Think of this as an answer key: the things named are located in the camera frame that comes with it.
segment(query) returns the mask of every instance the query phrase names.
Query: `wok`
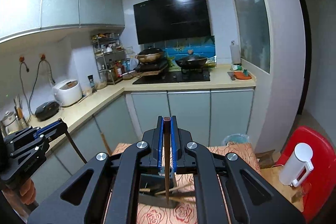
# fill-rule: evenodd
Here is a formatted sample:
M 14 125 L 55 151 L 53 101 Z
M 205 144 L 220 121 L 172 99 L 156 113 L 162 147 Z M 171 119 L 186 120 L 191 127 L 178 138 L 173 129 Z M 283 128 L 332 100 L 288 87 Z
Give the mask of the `wok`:
M 182 69 L 200 69 L 207 62 L 207 57 L 199 55 L 189 55 L 176 60 L 176 64 Z
M 160 48 L 147 48 L 135 57 L 140 63 L 157 61 L 163 58 L 164 51 Z

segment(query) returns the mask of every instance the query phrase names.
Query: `kettle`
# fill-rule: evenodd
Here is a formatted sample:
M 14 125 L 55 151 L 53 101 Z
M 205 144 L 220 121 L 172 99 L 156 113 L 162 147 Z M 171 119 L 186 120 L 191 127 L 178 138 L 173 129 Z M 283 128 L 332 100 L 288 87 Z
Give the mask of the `kettle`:
M 298 143 L 282 168 L 279 174 L 279 181 L 283 185 L 298 187 L 314 169 L 311 163 L 312 157 L 313 150 L 311 147 L 306 143 Z
M 7 111 L 5 113 L 4 118 L 1 121 L 3 125 L 5 126 L 5 132 L 7 134 L 19 131 L 21 129 L 14 112 Z

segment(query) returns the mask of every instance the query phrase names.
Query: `rice cooker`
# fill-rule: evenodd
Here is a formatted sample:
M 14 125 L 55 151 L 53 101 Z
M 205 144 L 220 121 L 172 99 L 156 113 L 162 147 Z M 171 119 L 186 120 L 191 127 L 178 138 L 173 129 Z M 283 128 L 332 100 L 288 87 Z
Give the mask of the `rice cooker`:
M 82 89 L 77 80 L 64 80 L 53 86 L 56 101 L 61 106 L 70 106 L 82 98 Z

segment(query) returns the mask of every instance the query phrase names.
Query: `beige countertop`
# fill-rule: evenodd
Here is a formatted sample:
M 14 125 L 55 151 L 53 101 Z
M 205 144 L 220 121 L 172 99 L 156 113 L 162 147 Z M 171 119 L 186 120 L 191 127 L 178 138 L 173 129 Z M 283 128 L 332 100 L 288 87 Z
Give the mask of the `beige countertop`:
M 31 118 L 30 125 L 33 127 L 44 127 L 57 119 L 62 120 L 68 125 L 69 133 L 78 128 L 85 120 L 89 119 L 94 113 L 107 105 L 114 98 L 123 92 L 132 91 L 154 91 L 154 90 L 210 90 L 210 89 L 232 89 L 255 87 L 256 79 L 232 81 L 227 74 L 230 71 L 229 65 L 221 65 L 210 70 L 210 81 L 207 82 L 188 82 L 188 83 L 164 83 L 164 84 L 142 84 L 132 85 L 137 78 L 124 80 L 116 85 L 108 85 L 102 90 L 91 94 L 79 103 L 70 107 L 63 107 L 57 115 L 52 118 L 38 122 L 35 117 Z M 65 135 L 50 142 L 50 149 L 59 143 Z

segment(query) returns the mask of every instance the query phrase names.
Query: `trash bin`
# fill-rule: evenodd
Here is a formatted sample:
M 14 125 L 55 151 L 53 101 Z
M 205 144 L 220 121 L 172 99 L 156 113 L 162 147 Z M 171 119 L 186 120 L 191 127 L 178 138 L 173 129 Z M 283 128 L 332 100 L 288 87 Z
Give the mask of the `trash bin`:
M 225 137 L 222 141 L 222 145 L 227 145 L 228 142 L 248 143 L 250 142 L 250 138 L 247 134 L 232 134 Z

